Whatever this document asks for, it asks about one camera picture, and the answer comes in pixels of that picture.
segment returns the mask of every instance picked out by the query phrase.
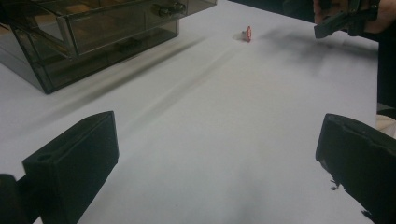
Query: white table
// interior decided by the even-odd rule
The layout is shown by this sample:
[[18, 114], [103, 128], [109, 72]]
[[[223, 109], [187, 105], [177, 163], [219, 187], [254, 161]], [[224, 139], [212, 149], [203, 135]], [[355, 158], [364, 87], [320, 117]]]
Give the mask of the white table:
[[81, 224], [372, 223], [315, 151], [326, 113], [375, 125], [377, 44], [313, 26], [219, 0], [52, 95], [0, 64], [0, 171], [21, 178], [24, 158], [114, 110], [120, 161]]

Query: black object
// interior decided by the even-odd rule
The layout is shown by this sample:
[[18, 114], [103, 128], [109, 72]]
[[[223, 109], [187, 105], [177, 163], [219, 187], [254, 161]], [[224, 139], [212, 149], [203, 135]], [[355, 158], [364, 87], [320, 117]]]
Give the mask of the black object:
[[118, 158], [114, 113], [81, 120], [26, 158], [18, 182], [0, 175], [0, 223], [76, 224]]
[[[322, 10], [330, 9], [331, 5], [332, 0], [320, 0]], [[361, 0], [349, 1], [348, 12], [340, 11], [315, 26], [315, 37], [324, 38], [345, 28], [351, 36], [362, 35], [365, 22], [376, 20], [378, 5], [379, 0], [370, 0], [369, 8], [361, 10]]]
[[326, 115], [316, 159], [376, 224], [396, 223], [396, 140], [357, 120]]

